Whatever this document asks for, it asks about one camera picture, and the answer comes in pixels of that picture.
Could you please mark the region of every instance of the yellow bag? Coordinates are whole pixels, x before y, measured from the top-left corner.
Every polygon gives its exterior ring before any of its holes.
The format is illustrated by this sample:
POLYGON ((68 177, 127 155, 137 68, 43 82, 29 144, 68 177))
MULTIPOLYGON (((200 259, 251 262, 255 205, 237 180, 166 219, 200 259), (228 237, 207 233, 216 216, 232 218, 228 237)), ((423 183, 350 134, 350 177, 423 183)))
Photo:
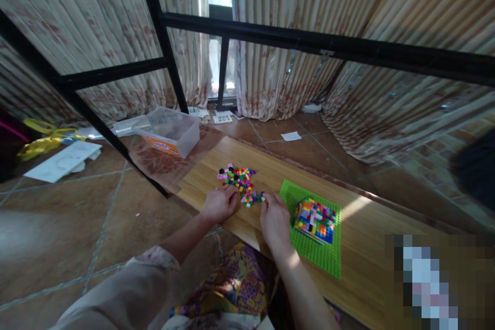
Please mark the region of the yellow bag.
POLYGON ((59 129, 55 125, 35 119, 25 119, 23 120, 23 123, 31 129, 46 134, 46 137, 37 139, 34 142, 25 145, 17 154, 21 161, 31 160, 44 152, 57 148, 60 145, 62 138, 76 138, 81 141, 86 140, 86 137, 77 135, 77 129, 59 129))

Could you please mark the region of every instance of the sleeve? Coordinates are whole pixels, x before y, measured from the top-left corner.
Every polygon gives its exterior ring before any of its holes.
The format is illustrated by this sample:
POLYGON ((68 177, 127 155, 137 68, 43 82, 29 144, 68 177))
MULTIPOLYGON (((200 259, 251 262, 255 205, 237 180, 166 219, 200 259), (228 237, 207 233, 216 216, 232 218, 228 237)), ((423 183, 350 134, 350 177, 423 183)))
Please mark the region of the sleeve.
POLYGON ((147 328, 164 305, 179 268, 170 253, 154 246, 82 296, 52 329, 147 328))

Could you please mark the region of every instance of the plastic storage box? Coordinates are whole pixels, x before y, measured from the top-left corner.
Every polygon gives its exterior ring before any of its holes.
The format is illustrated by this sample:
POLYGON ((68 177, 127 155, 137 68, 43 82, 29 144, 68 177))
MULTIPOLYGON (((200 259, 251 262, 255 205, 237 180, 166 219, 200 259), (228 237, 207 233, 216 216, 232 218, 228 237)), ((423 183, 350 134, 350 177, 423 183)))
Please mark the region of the plastic storage box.
POLYGON ((200 140, 200 119, 158 106, 133 129, 153 148, 186 158, 200 140))

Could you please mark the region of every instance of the curtain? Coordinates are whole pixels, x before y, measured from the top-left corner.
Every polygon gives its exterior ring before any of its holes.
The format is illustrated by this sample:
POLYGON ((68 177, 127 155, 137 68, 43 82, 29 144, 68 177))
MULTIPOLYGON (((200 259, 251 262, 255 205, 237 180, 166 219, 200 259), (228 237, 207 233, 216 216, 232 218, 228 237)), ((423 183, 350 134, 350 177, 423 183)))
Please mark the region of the curtain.
POLYGON ((0 104, 23 120, 40 118, 61 125, 83 118, 0 37, 0 104))
MULTIPOLYGON (((495 0, 380 0, 362 36, 495 55, 495 0)), ((373 165, 494 108, 494 89, 348 62, 323 121, 349 154, 373 165)))
MULTIPOLYGON (((208 0, 160 0, 163 11, 209 16, 208 0)), ((168 28, 175 63, 191 106, 206 108, 211 87, 208 34, 168 28)))
MULTIPOLYGON (((192 0, 172 1, 180 4, 192 0)), ((145 0, 0 0, 0 6, 62 75, 162 56, 145 0)), ((173 39, 172 44, 174 53, 180 54, 183 40, 173 39)), ((80 117, 52 89, 32 78, 35 72, 20 63, 19 56, 10 53, 9 58, 16 60, 17 67, 11 63, 7 70, 2 63, 0 100, 8 102, 13 115, 59 125, 80 123, 80 117), (39 103, 35 110, 26 109, 30 102, 39 103)), ((197 61, 185 58, 181 64, 196 65, 197 61)), ((206 88, 199 86, 197 78, 189 78, 188 71, 179 72, 188 103, 205 104, 202 91, 206 88)), ((106 122, 147 113, 156 105, 176 105, 165 70, 84 89, 79 94, 106 122)))
MULTIPOLYGON (((234 19, 278 27, 361 36, 377 0, 232 0, 234 19)), ((342 61, 237 42, 237 104, 245 116, 286 119, 308 103, 342 61)))

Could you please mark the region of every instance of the floral skirt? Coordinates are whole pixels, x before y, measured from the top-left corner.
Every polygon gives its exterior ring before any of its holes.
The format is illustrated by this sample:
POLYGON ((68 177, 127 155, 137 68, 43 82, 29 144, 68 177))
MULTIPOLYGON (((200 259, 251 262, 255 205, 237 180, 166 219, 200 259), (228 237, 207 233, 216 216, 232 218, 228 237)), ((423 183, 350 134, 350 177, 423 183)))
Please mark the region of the floral skirt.
POLYGON ((239 243, 170 317, 189 318, 214 312, 264 316, 272 297, 275 265, 258 251, 239 243))

